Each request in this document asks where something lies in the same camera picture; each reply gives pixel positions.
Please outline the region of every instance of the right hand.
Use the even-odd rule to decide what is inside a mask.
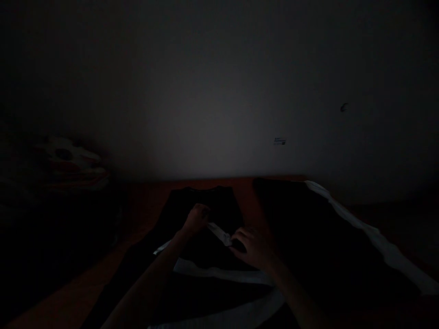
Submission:
[[[241,241],[247,250],[246,253],[242,253],[229,247],[232,253],[248,265],[262,271],[268,271],[272,262],[277,258],[264,238],[254,228],[239,228],[231,239]]]

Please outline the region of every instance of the bed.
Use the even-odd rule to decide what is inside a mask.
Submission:
[[[305,181],[303,176],[277,176],[280,180]],[[218,185],[231,186],[240,206],[246,225],[256,227],[270,244],[275,246],[264,214],[252,187],[253,177],[157,182],[125,186],[128,207],[120,228],[118,244],[101,261],[65,285],[39,304],[11,321],[6,328],[79,328],[93,308],[104,286],[118,268],[127,249],[140,241],[155,225],[160,212],[173,189],[191,186],[209,189]],[[392,307],[352,312],[335,319],[340,326],[363,325],[364,327],[388,327],[396,319],[407,324],[422,319],[432,324],[437,321],[434,308],[436,297],[420,297],[416,302]]]

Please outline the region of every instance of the plush toy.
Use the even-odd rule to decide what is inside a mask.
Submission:
[[[44,150],[50,157],[50,167],[60,172],[80,172],[101,161],[101,157],[83,147],[77,147],[64,137],[49,137],[47,143],[36,148]]]

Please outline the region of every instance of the left hand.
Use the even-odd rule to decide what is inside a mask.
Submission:
[[[195,206],[193,206],[192,210],[187,216],[182,231],[191,236],[198,233],[199,230],[207,225],[209,212],[210,208],[208,206],[197,203]]]

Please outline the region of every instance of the white wall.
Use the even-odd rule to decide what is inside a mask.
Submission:
[[[4,6],[7,112],[92,141],[120,177],[304,174],[347,203],[439,178],[438,47],[421,6],[39,2]]]

